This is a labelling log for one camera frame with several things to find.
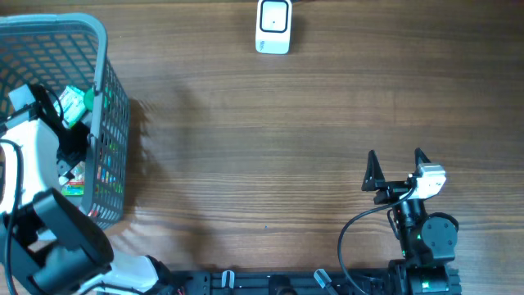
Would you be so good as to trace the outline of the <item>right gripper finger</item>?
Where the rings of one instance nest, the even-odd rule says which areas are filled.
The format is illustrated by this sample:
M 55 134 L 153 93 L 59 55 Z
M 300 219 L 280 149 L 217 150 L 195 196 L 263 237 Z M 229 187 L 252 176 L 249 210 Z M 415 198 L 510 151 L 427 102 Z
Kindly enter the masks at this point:
M 423 150 L 420 147 L 417 147 L 414 150 L 414 160 L 415 160 L 415 166 L 419 166 L 421 164 L 427 164 L 431 162 L 431 160 L 426 156 L 426 154 L 423 152 Z
M 377 191 L 386 187 L 385 176 L 374 150 L 368 152 L 367 169 L 364 174 L 364 180 L 361 190 L 365 192 Z

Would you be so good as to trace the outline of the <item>green Haribo gummy bag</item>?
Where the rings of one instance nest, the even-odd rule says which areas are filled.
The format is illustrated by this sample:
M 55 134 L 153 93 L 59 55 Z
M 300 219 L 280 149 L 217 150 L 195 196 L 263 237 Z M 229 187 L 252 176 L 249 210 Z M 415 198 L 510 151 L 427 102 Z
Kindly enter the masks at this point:
M 85 163 L 81 161 L 66 176 L 68 181 L 62 186 L 61 193 L 65 196 L 83 196 L 85 187 Z

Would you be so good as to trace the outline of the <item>teal tissue packet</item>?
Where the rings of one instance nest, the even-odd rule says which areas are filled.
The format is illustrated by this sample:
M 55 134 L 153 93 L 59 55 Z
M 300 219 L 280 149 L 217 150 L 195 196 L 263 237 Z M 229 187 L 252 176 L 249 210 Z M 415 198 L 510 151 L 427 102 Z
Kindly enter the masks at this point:
M 74 86 L 67 86 L 59 97 L 58 102 L 54 102 L 58 115 L 63 111 L 63 123 L 68 128 L 72 128 L 80 121 L 87 108 L 84 104 L 85 92 Z

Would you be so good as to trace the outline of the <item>green lid jar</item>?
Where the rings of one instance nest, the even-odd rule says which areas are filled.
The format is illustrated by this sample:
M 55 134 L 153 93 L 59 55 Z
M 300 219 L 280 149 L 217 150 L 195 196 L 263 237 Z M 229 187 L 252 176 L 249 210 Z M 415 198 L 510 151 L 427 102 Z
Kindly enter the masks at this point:
M 84 105 L 88 111 L 93 111 L 94 108 L 94 90 L 91 88 L 84 94 Z

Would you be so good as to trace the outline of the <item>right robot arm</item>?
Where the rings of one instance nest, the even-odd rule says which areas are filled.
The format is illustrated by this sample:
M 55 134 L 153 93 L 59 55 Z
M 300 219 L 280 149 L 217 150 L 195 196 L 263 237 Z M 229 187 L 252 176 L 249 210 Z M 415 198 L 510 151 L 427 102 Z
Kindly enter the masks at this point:
M 393 294 L 460 294 L 455 259 L 459 223 L 444 212 L 427 213 L 425 201 L 443 188 L 446 172 L 422 149 L 414 151 L 415 170 L 405 180 L 387 181 L 374 151 L 368 153 L 361 189 L 375 192 L 377 205 L 389 207 L 388 221 L 403 258 L 389 262 L 388 288 Z

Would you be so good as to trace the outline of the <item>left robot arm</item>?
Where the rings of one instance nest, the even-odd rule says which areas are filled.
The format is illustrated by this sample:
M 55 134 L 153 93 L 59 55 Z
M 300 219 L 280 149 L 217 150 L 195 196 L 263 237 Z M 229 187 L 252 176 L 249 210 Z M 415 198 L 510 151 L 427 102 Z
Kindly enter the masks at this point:
M 42 85 L 25 84 L 9 96 L 15 111 L 1 123 L 1 263 L 10 292 L 18 280 L 32 294 L 176 293 L 164 264 L 117 252 L 62 195 L 58 165 L 85 160 L 89 128 L 65 127 L 59 100 Z

